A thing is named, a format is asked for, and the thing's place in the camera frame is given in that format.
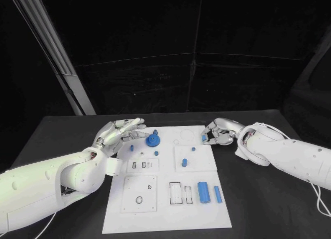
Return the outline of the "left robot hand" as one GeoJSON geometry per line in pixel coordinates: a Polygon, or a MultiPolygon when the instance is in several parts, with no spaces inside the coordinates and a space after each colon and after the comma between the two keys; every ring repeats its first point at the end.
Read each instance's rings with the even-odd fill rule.
{"type": "Polygon", "coordinates": [[[93,147],[111,157],[119,153],[126,142],[150,136],[149,133],[139,131],[146,128],[142,118],[111,121],[98,131],[93,147]]]}

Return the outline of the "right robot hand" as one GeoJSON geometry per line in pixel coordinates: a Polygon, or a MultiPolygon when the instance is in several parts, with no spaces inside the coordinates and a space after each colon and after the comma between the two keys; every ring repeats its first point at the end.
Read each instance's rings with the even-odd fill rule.
{"type": "Polygon", "coordinates": [[[216,118],[202,132],[203,144],[232,144],[235,138],[239,138],[239,134],[244,128],[245,125],[242,125],[239,122],[226,118],[216,118]]]}

